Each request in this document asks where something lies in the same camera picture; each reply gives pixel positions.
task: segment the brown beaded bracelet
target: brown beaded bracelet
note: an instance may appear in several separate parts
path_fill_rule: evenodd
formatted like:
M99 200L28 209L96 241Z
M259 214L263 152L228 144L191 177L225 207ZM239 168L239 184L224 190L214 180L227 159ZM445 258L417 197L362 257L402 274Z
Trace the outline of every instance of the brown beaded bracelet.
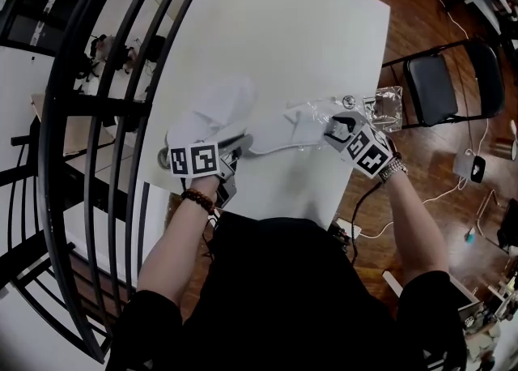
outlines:
M181 197L182 199L187 198L199 204L200 206L202 206L204 210L206 210L209 213L209 215L214 214L214 203L209 197L202 194L200 191L189 188L188 190L185 190L182 193Z

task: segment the black folding chair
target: black folding chair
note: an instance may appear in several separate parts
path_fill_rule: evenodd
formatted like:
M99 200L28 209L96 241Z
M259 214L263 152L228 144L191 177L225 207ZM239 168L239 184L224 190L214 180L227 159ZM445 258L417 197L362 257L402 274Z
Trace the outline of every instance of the black folding chair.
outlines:
M477 116L457 116L455 90L441 52L458 45L463 45L468 53L478 81L481 113ZM484 41L462 40L441 45L387 62L382 67L392 68L400 62L404 63L405 78L418 119L418 123L407 122L402 129L487 119L496 116L504 108L505 92L498 58Z

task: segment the desk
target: desk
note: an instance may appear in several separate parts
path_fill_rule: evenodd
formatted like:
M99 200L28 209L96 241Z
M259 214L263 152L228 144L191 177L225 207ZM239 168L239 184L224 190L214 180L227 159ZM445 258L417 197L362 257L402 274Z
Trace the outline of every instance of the desk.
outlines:
M352 95L362 104L378 84L389 12L377 0L193 0L159 82L138 177L182 191L157 153L193 95L228 76L248 76L257 88L245 125L288 102ZM226 210L254 219L305 217L327 228L351 170L331 147L243 158Z

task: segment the chair backrest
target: chair backrest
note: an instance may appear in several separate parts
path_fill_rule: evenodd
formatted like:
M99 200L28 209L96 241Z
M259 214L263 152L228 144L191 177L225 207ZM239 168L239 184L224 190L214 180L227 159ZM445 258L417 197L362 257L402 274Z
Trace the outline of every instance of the chair backrest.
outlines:
M478 81L481 117L496 116L502 112L505 105L505 91L498 58L493 49L480 40L466 41L464 47Z

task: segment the white cloth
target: white cloth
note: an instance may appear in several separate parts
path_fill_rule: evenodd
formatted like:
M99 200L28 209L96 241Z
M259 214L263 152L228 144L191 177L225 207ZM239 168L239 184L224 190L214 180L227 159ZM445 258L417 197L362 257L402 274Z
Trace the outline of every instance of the white cloth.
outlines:
M189 112L174 122L167 134L170 148L209 140L233 122L244 120L257 98L251 79L231 77L208 87Z
M274 113L247 129L253 137L250 152L269 154L288 147L307 147L321 142L329 119L344 111L331 100L315 100Z

